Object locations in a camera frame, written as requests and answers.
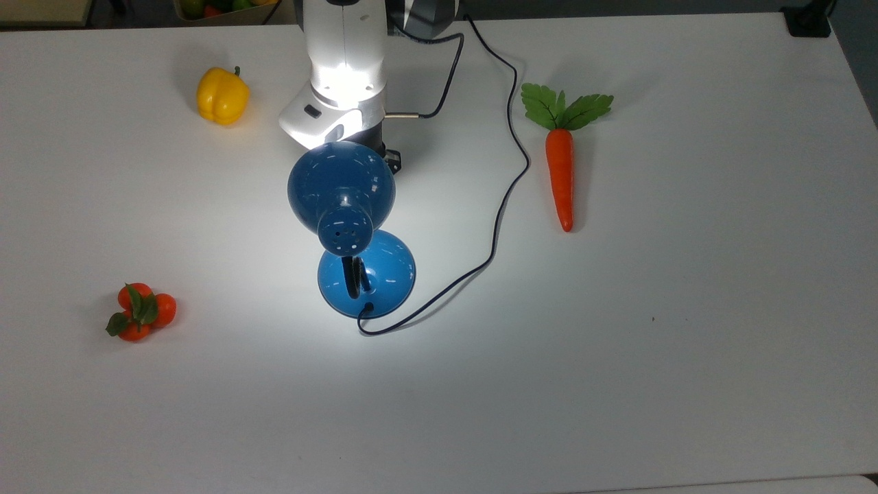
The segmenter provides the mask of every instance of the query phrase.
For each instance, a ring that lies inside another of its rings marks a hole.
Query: green leaf
[[[143,307],[143,297],[140,296],[140,293],[134,287],[127,283],[125,284],[125,289],[128,290],[128,298],[131,299],[131,317],[133,319],[140,319],[138,314]]]
[[[159,316],[159,303],[155,300],[155,294],[149,294],[143,299],[140,307],[140,317],[135,317],[141,324],[152,324]]]
[[[561,127],[567,130],[583,128],[602,115],[609,113],[613,97],[605,94],[580,96],[572,102],[561,116]]]
[[[124,331],[125,328],[130,323],[130,319],[125,314],[121,312],[117,312],[110,316],[110,322],[107,323],[107,333],[110,336],[118,336],[120,332]]]
[[[548,86],[522,84],[522,103],[524,104],[525,117],[549,130],[556,127],[558,100],[555,91],[549,89]]]
[[[558,93],[558,101],[555,103],[555,128],[561,128],[559,125],[561,123],[561,117],[564,116],[564,112],[567,109],[566,103],[567,96],[565,96],[564,92],[561,91]]]

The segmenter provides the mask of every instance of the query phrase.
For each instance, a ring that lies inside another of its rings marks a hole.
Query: basket of fruit
[[[174,0],[185,25],[256,25],[274,11],[278,0]]]

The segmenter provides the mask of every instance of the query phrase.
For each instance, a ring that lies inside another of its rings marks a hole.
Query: blue lamp base
[[[348,317],[357,317],[367,302],[374,309],[364,319],[381,317],[393,312],[406,301],[414,287],[414,257],[401,240],[383,230],[376,230],[369,247],[358,254],[362,259],[368,290],[352,298],[345,282],[342,258],[324,252],[317,267],[320,293],[335,310]]]

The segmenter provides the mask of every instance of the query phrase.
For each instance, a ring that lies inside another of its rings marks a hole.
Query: orange carrot
[[[583,128],[608,113],[613,97],[580,96],[567,106],[563,91],[556,95],[546,86],[525,83],[522,84],[522,102],[527,110],[525,116],[549,129],[546,163],[551,193],[561,228],[569,232],[573,229],[573,137],[570,131]]]
[[[573,136],[566,128],[556,128],[546,135],[546,163],[561,228],[570,231],[573,228]]]

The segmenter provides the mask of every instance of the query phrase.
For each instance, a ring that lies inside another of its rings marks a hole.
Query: black cable
[[[372,305],[371,302],[366,302],[366,304],[363,306],[363,310],[361,310],[360,314],[356,317],[356,326],[360,329],[360,332],[362,332],[366,336],[377,336],[377,335],[382,335],[382,334],[388,333],[390,331],[397,330],[403,324],[408,323],[409,321],[411,321],[412,319],[417,317],[421,312],[423,312],[428,307],[433,305],[436,301],[438,301],[440,298],[442,298],[443,295],[447,294],[450,290],[452,290],[454,287],[459,285],[462,281],[470,278],[471,276],[475,275],[478,272],[481,272],[482,270],[487,268],[488,265],[491,264],[491,262],[494,259],[494,256],[497,254],[497,239],[500,236],[500,222],[503,218],[503,212],[506,211],[506,204],[509,202],[509,196],[512,195],[512,191],[513,191],[513,189],[515,189],[515,185],[518,184],[518,181],[521,180],[522,177],[524,177],[524,174],[527,173],[528,170],[530,169],[530,155],[528,155],[528,151],[524,148],[524,146],[522,145],[522,142],[518,140],[518,134],[515,133],[515,128],[512,126],[512,101],[513,101],[513,98],[515,97],[515,92],[518,89],[518,70],[511,63],[509,63],[505,59],[503,59],[503,57],[494,53],[494,51],[491,49],[491,47],[489,47],[488,44],[485,42],[485,39],[482,38],[481,33],[479,33],[479,29],[476,28],[476,24],[474,22],[472,22],[472,18],[470,17],[469,14],[464,14],[464,20],[466,20],[470,23],[470,25],[472,26],[473,32],[476,34],[476,37],[479,38],[479,41],[482,43],[482,46],[485,47],[485,50],[489,54],[491,54],[494,58],[496,58],[497,60],[502,62],[504,65],[506,65],[510,69],[512,69],[512,73],[513,73],[512,90],[509,92],[509,98],[507,99],[507,102],[506,102],[506,121],[507,121],[507,124],[509,126],[509,133],[512,135],[512,139],[513,139],[513,141],[515,141],[515,145],[518,146],[518,149],[521,151],[522,155],[524,156],[524,168],[515,177],[515,179],[513,179],[512,183],[509,184],[509,188],[506,190],[506,193],[503,194],[503,200],[500,202],[500,207],[497,209],[497,215],[494,217],[493,234],[491,237],[491,253],[488,254],[488,258],[484,262],[482,262],[480,265],[477,265],[476,267],[474,267],[470,271],[464,273],[462,276],[460,276],[456,280],[452,281],[441,292],[439,292],[433,298],[428,300],[427,303],[423,304],[417,310],[415,310],[415,312],[413,312],[409,316],[406,316],[403,320],[399,321],[398,323],[395,323],[392,326],[384,328],[383,330],[368,331],[363,327],[363,318],[367,314],[369,314],[369,312],[374,310],[374,308],[375,308],[375,306]]]
[[[451,87],[451,80],[454,79],[454,71],[457,68],[457,62],[460,60],[460,53],[464,51],[464,34],[454,33],[450,36],[445,36],[444,38],[428,40],[426,38],[419,38],[418,36],[406,32],[406,30],[403,29],[402,26],[396,22],[396,19],[393,18],[393,16],[390,16],[390,20],[391,22],[393,22],[393,26],[396,27],[396,30],[399,31],[400,34],[416,43],[421,43],[423,45],[438,45],[440,43],[447,43],[452,40],[458,40],[457,53],[454,55],[454,61],[451,63],[451,70],[448,73],[448,80],[445,81],[445,89],[442,91],[442,97],[439,99],[439,105],[437,105],[436,109],[430,113],[418,113],[419,119],[432,119],[439,113],[439,110],[442,110],[442,106],[445,104],[445,98],[448,97],[448,90]]]
[[[279,7],[279,6],[280,6],[280,3],[283,2],[283,1],[284,1],[284,0],[277,0],[277,1],[275,2],[275,6],[274,6],[274,8],[271,9],[271,12],[269,12],[269,15],[265,16],[265,20],[263,20],[263,25],[266,25],[266,24],[269,23],[269,19],[271,19],[271,16],[274,15],[275,11],[277,11],[277,7]]]

